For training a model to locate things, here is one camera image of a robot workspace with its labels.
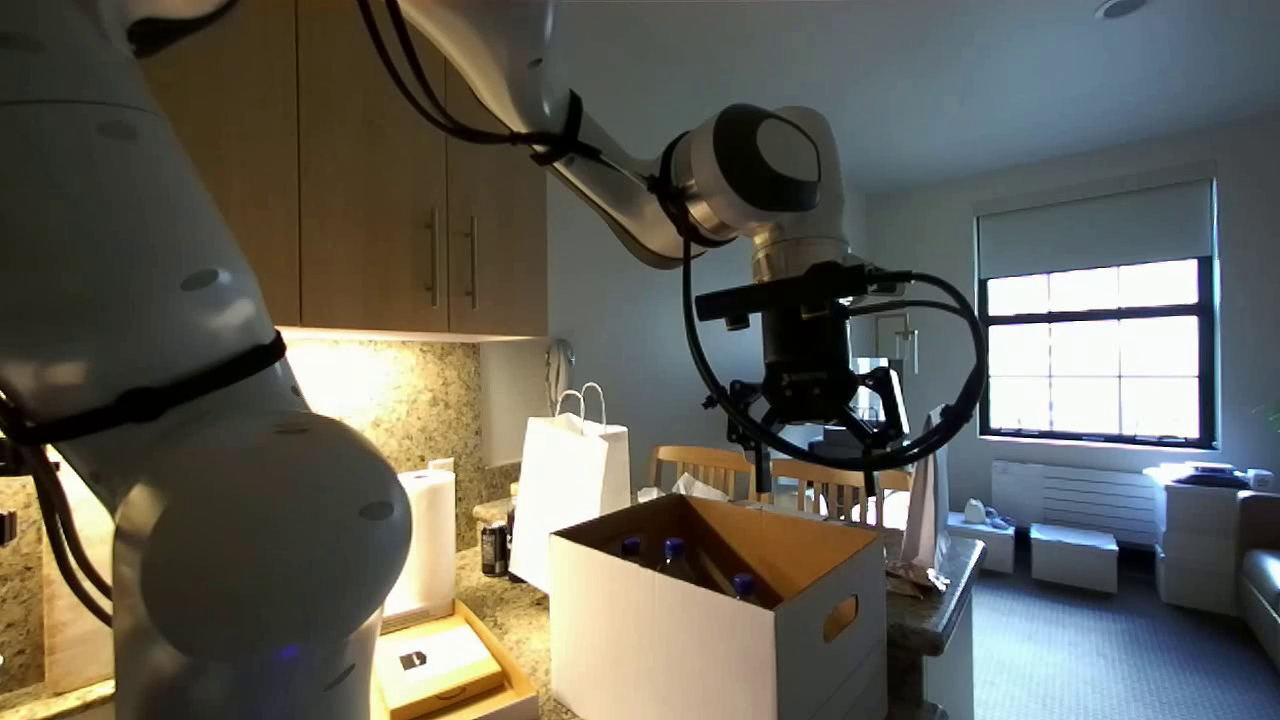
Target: cabinet door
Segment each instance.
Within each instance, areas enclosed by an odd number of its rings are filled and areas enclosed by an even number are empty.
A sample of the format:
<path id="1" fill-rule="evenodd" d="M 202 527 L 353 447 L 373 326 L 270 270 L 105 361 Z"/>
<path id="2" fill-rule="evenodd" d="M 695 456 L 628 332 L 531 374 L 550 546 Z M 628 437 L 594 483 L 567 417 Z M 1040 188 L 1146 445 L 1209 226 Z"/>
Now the cabinet door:
<path id="1" fill-rule="evenodd" d="M 297 237 L 297 5 L 240 5 L 145 60 L 275 320 L 301 320 Z"/>
<path id="2" fill-rule="evenodd" d="M 401 100 L 353 0 L 301 5 L 301 227 L 304 326 L 449 329 L 445 135 Z"/>
<path id="3" fill-rule="evenodd" d="M 449 104 L 475 128 L 500 128 L 459 77 Z M 550 174 L 528 147 L 449 146 L 449 246 L 456 332 L 550 332 Z"/>

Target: ceiling light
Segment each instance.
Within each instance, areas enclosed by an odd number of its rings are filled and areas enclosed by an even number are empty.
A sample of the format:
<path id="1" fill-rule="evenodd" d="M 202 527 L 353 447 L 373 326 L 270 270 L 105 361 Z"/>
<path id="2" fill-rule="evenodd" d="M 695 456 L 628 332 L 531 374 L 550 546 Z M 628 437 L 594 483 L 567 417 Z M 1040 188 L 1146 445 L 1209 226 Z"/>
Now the ceiling light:
<path id="1" fill-rule="evenodd" d="M 1105 0 L 1102 7 L 1098 7 L 1098 22 L 1122 22 L 1122 17 L 1131 17 L 1131 12 L 1142 12 L 1148 0 Z"/>

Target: kitchen cabinet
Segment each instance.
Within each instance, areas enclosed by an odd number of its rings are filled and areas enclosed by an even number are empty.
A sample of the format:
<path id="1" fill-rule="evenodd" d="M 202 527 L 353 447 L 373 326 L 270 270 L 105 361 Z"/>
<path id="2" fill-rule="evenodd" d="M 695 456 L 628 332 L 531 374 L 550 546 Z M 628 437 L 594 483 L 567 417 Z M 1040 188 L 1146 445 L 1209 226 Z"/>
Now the kitchen cabinet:
<path id="1" fill-rule="evenodd" d="M 175 126 L 202 147 L 195 163 L 216 198 L 275 206 L 294 215 L 289 233 L 240 233 L 258 264 L 258 246 L 294 249 L 289 270 L 260 264 L 271 314 L 294 301 L 294 320 L 315 329 L 541 336 L 550 329 L 550 180 L 528 151 L 459 146 L 421 122 L 381 67 L 353 0 L 248 7 L 275 12 L 286 34 L 270 39 L 265 28 L 246 28 L 258 23 L 252 12 L 231 12 L 213 34 L 240 54 L 151 77 L 164 109 L 193 104 Z M 280 66 L 294 77 L 280 89 L 289 109 L 260 104 L 270 82 L 248 60 L 258 54 L 271 71 Z M 490 122 L 427 43 L 421 60 L 449 109 Z M 236 96 L 225 122 L 240 128 L 210 128 L 216 115 L 210 109 L 220 109 L 210 96 L 225 89 Z M 231 147 L 236 133 L 270 113 L 286 126 L 271 128 L 271 147 L 265 155 Z M 260 163 L 286 167 L 286 193 L 258 175 Z M 258 206 L 225 206 L 225 213 L 248 226 L 240 215 L 260 213 Z"/>

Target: ceiling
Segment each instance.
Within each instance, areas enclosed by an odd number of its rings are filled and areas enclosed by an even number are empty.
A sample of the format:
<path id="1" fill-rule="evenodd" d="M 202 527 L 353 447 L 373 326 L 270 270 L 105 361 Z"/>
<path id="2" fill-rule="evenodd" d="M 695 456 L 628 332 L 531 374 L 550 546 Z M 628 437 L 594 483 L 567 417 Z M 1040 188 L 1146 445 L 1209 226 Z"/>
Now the ceiling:
<path id="1" fill-rule="evenodd" d="M 1098 22 L 1098 7 L 564 0 L 567 17 L 625 22 L 646 36 L 633 54 L 661 54 L 729 100 L 815 104 L 864 193 L 1280 113 L 1280 0 L 1148 0 L 1125 22 Z"/>

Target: window frame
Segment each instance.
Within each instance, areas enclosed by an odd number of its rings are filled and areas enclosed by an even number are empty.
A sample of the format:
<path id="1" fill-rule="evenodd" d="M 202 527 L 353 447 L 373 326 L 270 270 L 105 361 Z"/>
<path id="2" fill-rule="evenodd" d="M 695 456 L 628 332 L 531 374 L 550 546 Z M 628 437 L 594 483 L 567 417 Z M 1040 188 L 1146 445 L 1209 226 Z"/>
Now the window frame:
<path id="1" fill-rule="evenodd" d="M 991 378 L 991 329 L 1044 329 L 1044 326 L 1080 326 L 1080 320 L 1159 320 L 1159 318 L 1194 318 L 1196 344 L 1202 344 L 1202 382 L 1196 382 L 1196 437 L 1142 437 L 1142 433 L 1058 433 L 1058 427 L 991 427 L 991 391 L 982 400 L 982 437 L 986 442 L 1066 442 L 1066 445 L 1125 445 L 1125 447 L 1215 447 L 1219 437 L 1219 356 L 1215 356 L 1215 256 L 1188 256 L 1196 261 L 1196 305 L 1142 305 L 1142 307 L 1086 307 L 1086 314 L 1021 314 L 1021 318 L 991 318 L 989 284 L 1010 278 L 982 278 L 982 320 L 986 320 L 986 347 L 989 347 L 989 389 Z"/>

